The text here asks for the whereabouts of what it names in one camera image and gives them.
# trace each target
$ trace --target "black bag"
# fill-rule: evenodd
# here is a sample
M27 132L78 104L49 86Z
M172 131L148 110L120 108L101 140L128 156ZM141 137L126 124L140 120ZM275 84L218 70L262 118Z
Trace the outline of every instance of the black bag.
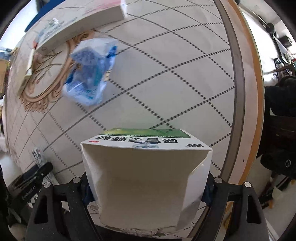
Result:
M274 149L264 153L261 164L277 174L296 179L296 152L285 149Z

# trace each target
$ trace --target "green label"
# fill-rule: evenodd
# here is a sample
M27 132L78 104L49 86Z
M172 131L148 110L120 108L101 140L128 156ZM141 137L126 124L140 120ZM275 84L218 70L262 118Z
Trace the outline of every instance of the green label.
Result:
M156 130L156 129L118 129L114 128L105 131L101 135L105 136L128 136L128 137L171 137L171 138L190 138L182 130Z

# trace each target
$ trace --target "metal screw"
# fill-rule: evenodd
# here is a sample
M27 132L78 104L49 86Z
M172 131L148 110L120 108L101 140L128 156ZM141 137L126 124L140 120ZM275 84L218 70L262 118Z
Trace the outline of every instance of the metal screw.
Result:
M75 177L75 178L73 178L72 181L73 181L74 183L79 183L80 180L81 180L81 179L80 179L79 177Z
M219 178L219 177L215 177L214 181L215 181L216 183L221 183L221 182L222 182L222 179Z
M245 182L244 185L245 185L247 188L250 188L250 187L252 186L251 183L249 183L249 182Z
M51 185L51 183L50 183L50 182L46 182L46 183L44 183L44 185L43 185L43 186L44 186L45 188L49 188L49 187L50 187L50 185Z

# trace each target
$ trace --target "white box on shelf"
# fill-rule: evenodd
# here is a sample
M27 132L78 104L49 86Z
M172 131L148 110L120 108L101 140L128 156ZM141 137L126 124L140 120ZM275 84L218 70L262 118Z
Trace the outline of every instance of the white box on shelf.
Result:
M36 51L45 55L82 32L123 20L125 15L125 0L66 0L42 17L51 25L38 39Z
M186 131L112 129L81 150L103 225L145 234L194 219L213 151Z

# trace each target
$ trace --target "blue plastic bag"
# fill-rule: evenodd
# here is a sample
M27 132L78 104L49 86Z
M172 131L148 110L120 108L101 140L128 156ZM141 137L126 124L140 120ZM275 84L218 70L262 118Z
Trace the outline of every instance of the blue plastic bag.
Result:
M109 73L114 65L117 40L95 38L82 41L70 54L76 62L63 86L63 94L90 106L102 101Z

